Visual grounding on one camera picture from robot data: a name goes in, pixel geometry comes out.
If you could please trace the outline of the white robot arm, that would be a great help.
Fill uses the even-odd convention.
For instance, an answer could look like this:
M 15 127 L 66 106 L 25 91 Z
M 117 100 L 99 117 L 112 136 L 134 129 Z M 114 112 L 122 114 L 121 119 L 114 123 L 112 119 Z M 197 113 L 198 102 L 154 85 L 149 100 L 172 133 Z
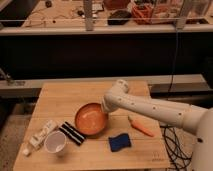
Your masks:
M 213 171 L 213 107 L 134 96 L 125 80 L 117 80 L 104 94 L 102 110 L 111 113 L 125 109 L 183 129 L 196 136 L 192 171 Z

